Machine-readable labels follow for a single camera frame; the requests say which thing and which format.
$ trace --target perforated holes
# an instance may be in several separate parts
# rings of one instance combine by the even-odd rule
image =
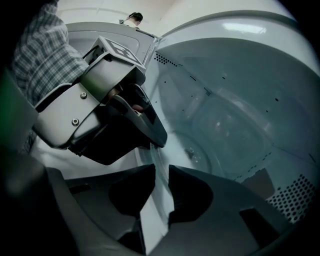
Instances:
[[[270,156],[270,155],[271,155],[271,152],[269,152],[268,154],[266,154],[266,155],[263,157],[262,161],[266,160],[266,158],[267,158],[268,156]]]
[[[155,58],[154,58],[154,59],[155,59],[156,61],[158,61],[159,63],[163,64],[163,65],[165,65],[165,64],[167,64],[167,63],[170,63],[170,64],[174,65],[175,67],[177,67],[177,65],[176,65],[175,63],[173,63],[173,62],[170,61],[169,59],[161,56],[161,55],[158,54],[158,53],[155,55]]]
[[[305,217],[313,202],[315,190],[310,181],[301,174],[286,189],[278,187],[275,195],[267,202],[284,214],[288,221],[295,223]]]

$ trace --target cloth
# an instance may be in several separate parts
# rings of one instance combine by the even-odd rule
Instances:
[[[58,0],[42,6],[24,29],[11,61],[17,86],[33,106],[58,85],[73,83],[88,67],[68,44],[68,30],[56,15],[57,6]],[[35,138],[31,131],[23,152],[30,151]]]

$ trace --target gray surface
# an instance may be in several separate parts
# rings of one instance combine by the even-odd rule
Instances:
[[[245,209],[255,208],[279,234],[291,226],[276,209],[241,184],[188,168],[179,169],[204,180],[213,191],[213,201],[196,221],[173,223],[151,256],[251,254],[259,246],[239,215]]]
[[[271,197],[275,193],[274,185],[272,184],[266,168],[257,171],[253,176],[247,178],[241,184],[246,186],[264,200]]]
[[[75,240],[79,255],[139,255],[105,234],[88,218],[70,193],[59,170],[49,169],[48,176],[59,210]]]
[[[86,99],[80,97],[83,92],[87,93]],[[89,91],[77,83],[39,113],[33,129],[50,147],[64,148],[75,130],[98,105]],[[78,126],[72,125],[75,118],[79,120]]]
[[[99,129],[101,125],[102,124],[99,121],[96,113],[92,111],[72,135],[70,140],[71,143],[73,145],[77,144],[79,140],[81,140],[83,137],[90,134],[91,132],[94,132],[97,129]]]
[[[38,117],[38,112],[23,97],[8,70],[1,76],[0,109],[0,146],[20,150]]]
[[[109,199],[111,185],[132,174],[132,171],[122,171],[98,177],[87,177],[68,180],[69,188],[88,184],[91,189],[76,193],[73,197],[85,213],[99,228],[115,240],[126,232],[132,231],[136,218],[121,214]]]
[[[211,20],[211,19],[219,19],[219,18],[233,18],[233,17],[252,17],[252,18],[263,18],[268,20],[277,21],[279,23],[283,23],[284,25],[289,26],[291,29],[295,29],[297,32],[300,32],[298,22],[289,17],[262,10],[231,10],[231,11],[223,11],[218,13],[209,14],[206,16],[202,16],[191,21],[188,21],[180,26],[175,27],[174,29],[168,31],[163,37],[170,35],[174,32],[182,30],[188,26],[192,26],[195,23]]]
[[[98,58],[89,66],[87,73],[82,76],[81,84],[99,101],[108,94],[118,83],[120,83],[133,69],[135,65],[113,59],[111,62]],[[145,81],[144,75],[132,77],[132,83],[142,85]]]
[[[310,153],[320,163],[317,159],[319,133],[315,128],[320,123],[320,80],[306,65],[275,48],[231,38],[183,42],[164,48],[161,53],[170,57],[170,60],[178,60],[185,70],[197,78],[197,83],[193,87],[193,81],[180,83],[176,75],[178,71],[163,70],[157,82],[161,100],[156,96],[154,99],[150,96],[150,100],[161,102],[158,108],[161,106],[167,120],[186,117],[188,110],[184,103],[192,106],[190,109],[196,108],[195,114],[190,115],[193,134],[197,139],[199,137],[202,147],[207,143],[207,148],[214,151],[209,155],[212,166],[221,166],[230,179],[241,176],[236,181],[242,182],[266,167],[266,164],[274,162],[273,159],[269,161],[269,156],[263,160],[266,154],[274,150],[272,143],[307,162],[312,162]],[[149,87],[152,81],[148,79],[148,72],[151,71],[146,73]],[[212,94],[206,96],[201,85],[207,86]],[[204,97],[196,96],[193,88],[198,88],[197,93]],[[181,103],[174,107],[177,110],[184,109],[179,113],[182,117],[177,117],[170,109],[170,104],[175,102],[173,97],[178,99],[179,94]],[[221,120],[229,116],[232,121],[223,121],[226,126],[222,125]],[[212,126],[219,122],[221,126],[216,132]],[[281,180],[285,181],[292,175],[285,161],[279,159],[276,165],[277,173],[288,170],[285,175],[279,175],[277,180],[283,177]]]
[[[146,69],[145,66],[141,63],[141,61],[139,61],[139,59],[129,48],[124,47],[123,45],[102,36],[99,36],[99,39],[102,41],[103,46],[113,56],[124,61],[130,62],[143,70]]]

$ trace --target washing machine lid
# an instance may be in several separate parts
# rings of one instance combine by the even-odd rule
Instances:
[[[212,38],[239,39],[275,48],[299,60],[320,77],[317,55],[300,32],[298,23],[267,11],[235,10],[192,20],[166,33],[155,50],[168,56],[169,46]],[[186,68],[181,56],[169,54],[171,60]]]
[[[66,25],[69,44],[85,55],[99,36],[103,36],[129,48],[144,63],[153,48],[155,35],[137,28],[107,22],[77,22]]]

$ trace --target sleeve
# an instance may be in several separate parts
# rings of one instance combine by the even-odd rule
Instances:
[[[16,46],[11,71],[23,95],[34,106],[62,83],[72,83],[88,64],[69,45],[68,30],[56,16],[57,0],[44,4]]]

